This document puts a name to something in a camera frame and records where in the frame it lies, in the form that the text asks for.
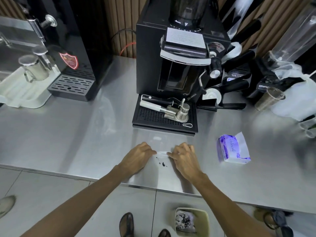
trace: grinder drip tray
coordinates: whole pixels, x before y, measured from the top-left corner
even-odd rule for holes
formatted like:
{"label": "grinder drip tray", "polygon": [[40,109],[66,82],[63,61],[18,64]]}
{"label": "grinder drip tray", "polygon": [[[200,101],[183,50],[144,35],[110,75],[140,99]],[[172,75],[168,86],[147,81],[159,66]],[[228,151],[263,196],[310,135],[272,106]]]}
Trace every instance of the grinder drip tray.
{"label": "grinder drip tray", "polygon": [[139,105],[141,95],[138,96],[137,104],[132,120],[133,127],[164,131],[182,135],[194,136],[198,132],[197,114],[195,103],[188,103],[190,106],[189,120],[185,124],[192,124],[192,127],[183,126],[183,123],[164,118],[163,112],[154,111]]}

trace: stainless steel countertop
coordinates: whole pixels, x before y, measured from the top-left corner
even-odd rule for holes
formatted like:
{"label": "stainless steel countertop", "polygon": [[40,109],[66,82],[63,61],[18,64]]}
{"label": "stainless steel countertop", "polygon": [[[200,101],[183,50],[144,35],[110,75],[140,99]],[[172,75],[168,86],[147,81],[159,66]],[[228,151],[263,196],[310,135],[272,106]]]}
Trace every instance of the stainless steel countertop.
{"label": "stainless steel countertop", "polygon": [[[202,170],[233,201],[316,214],[316,145],[297,123],[270,111],[197,110],[192,136],[132,127],[137,100],[136,60],[116,57],[94,101],[51,97],[41,108],[0,108],[0,166],[99,179],[136,144],[156,151],[195,145]],[[236,101],[239,95],[225,97]],[[251,162],[220,163],[216,140],[245,136]],[[199,195],[168,158],[153,157],[124,183]]]}

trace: shoe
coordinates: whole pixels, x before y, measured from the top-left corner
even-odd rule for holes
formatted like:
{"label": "shoe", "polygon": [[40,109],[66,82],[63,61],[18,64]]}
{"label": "shoe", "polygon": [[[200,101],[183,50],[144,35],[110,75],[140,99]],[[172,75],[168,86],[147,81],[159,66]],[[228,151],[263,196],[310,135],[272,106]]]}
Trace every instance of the shoe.
{"label": "shoe", "polygon": [[171,234],[167,229],[163,229],[158,235],[158,237],[171,237]]}
{"label": "shoe", "polygon": [[134,218],[132,213],[124,214],[119,222],[121,237],[134,237]]}
{"label": "shoe", "polygon": [[0,199],[0,218],[5,216],[14,206],[16,197],[14,195]]}

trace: orange cable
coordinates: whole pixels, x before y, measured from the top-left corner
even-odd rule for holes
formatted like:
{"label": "orange cable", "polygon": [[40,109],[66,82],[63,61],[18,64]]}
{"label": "orange cable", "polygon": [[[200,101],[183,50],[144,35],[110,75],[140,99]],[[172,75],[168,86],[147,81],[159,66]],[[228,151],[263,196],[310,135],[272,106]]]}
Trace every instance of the orange cable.
{"label": "orange cable", "polygon": [[128,43],[126,46],[124,46],[124,48],[121,50],[121,53],[119,55],[122,55],[123,51],[130,45],[133,45],[133,44],[136,44],[136,42],[131,42],[131,43]]}

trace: white tray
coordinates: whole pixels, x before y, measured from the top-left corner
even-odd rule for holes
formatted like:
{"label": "white tray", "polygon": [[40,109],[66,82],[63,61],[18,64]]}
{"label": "white tray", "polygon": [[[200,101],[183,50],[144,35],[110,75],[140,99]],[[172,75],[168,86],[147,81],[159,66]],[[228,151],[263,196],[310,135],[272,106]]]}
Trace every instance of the white tray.
{"label": "white tray", "polygon": [[60,75],[57,66],[50,71],[49,77],[42,81],[26,81],[24,70],[19,67],[0,83],[0,103],[12,107],[39,108],[51,96],[49,85]]}

